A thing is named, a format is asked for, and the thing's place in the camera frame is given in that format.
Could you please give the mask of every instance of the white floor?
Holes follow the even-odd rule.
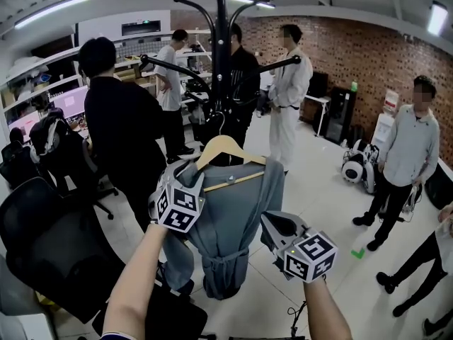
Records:
[[[253,119],[246,150],[269,154],[269,122],[268,116]],[[368,209],[372,196],[359,185],[350,185],[341,178],[343,151],[325,139],[314,137],[311,127],[300,123],[294,162],[285,183],[283,210],[300,215],[317,230],[326,232],[338,245],[338,260],[327,282],[354,339],[422,339],[422,320],[438,319],[452,306],[452,281],[444,279],[424,301],[395,319],[391,311],[423,282],[430,264],[419,268],[393,295],[383,292],[374,277],[378,271],[393,273],[399,268],[436,228],[437,210],[423,194],[411,223],[398,223],[378,251],[367,252],[362,259],[352,256],[351,250],[359,251],[373,238],[379,222],[369,229],[352,225],[351,219]],[[105,213],[96,209],[99,221],[114,250],[127,261],[142,238],[142,231],[124,195],[111,196],[104,203],[113,210],[115,219],[107,220]],[[251,245],[246,282],[232,299],[220,302],[207,298],[202,289],[200,255],[196,249],[194,253],[192,298],[209,315],[206,334],[213,332],[221,340],[228,336],[290,336],[293,316],[287,314],[287,309],[301,305],[303,287],[296,279],[287,281],[272,265],[273,255],[260,243],[260,231]],[[63,310],[56,314],[55,323],[60,339],[76,340],[81,334],[88,340],[98,338],[90,324],[83,325]],[[309,337],[307,324],[304,312],[297,324],[299,335]]]

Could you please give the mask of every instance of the white equipment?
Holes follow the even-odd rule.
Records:
[[[378,156],[379,149],[376,146],[358,140],[354,147],[343,156],[341,169],[343,178],[351,183],[362,181],[367,192],[373,194],[375,192],[374,178]]]
[[[261,242],[274,253],[274,264],[287,280],[298,277],[310,283],[332,269],[338,248],[326,233],[285,212],[264,212],[261,224]]]
[[[201,173],[192,188],[186,188],[176,177],[189,164],[180,160],[168,165],[157,189],[148,199],[149,215],[159,225],[187,233],[199,218],[205,199],[200,197],[205,174]]]

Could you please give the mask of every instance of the hair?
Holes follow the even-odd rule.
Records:
[[[236,23],[233,23],[233,26],[231,27],[231,35],[235,35],[236,37],[238,37],[239,43],[242,42],[242,30],[241,27]]]
[[[283,30],[285,37],[291,36],[293,41],[297,44],[302,38],[302,30],[295,24],[283,25],[280,30]]]
[[[112,69],[115,63],[115,45],[105,37],[90,39],[79,50],[80,69],[90,79]]]
[[[189,38],[188,33],[183,29],[175,30],[171,39],[176,40],[177,42],[182,42],[183,40]]]
[[[423,91],[430,92],[431,99],[434,99],[437,91],[432,79],[427,76],[418,76],[413,80],[413,86],[415,87],[418,86],[419,84],[423,87]]]
[[[9,140],[11,142],[19,141],[23,145],[23,133],[22,133],[22,130],[19,127],[13,128],[10,131],[10,133],[9,133]]]

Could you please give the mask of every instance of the monitor screen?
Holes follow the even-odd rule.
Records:
[[[64,118],[69,118],[85,112],[85,97],[88,86],[73,89],[58,95],[53,103],[63,110]]]
[[[16,127],[20,128],[23,135],[23,141],[27,142],[28,140],[30,140],[31,128],[35,125],[35,123],[38,122],[40,122],[40,114],[35,111],[19,118],[17,121],[9,124],[8,127],[10,131]]]

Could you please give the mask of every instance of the brick wall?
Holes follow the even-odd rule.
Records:
[[[179,28],[201,26],[203,20],[193,11],[172,11]],[[304,36],[303,51],[318,72],[329,75],[333,86],[350,88],[358,83],[353,124],[365,128],[371,139],[387,89],[399,93],[400,102],[410,103],[413,79],[419,74],[431,77],[437,88],[433,110],[441,130],[441,157],[453,166],[453,57],[422,40],[405,38],[394,30],[377,25],[334,18],[283,16],[277,18],[242,18],[244,46],[259,52],[260,63],[274,62],[283,49],[277,46],[279,27],[297,24]],[[304,114],[313,113],[312,103]]]

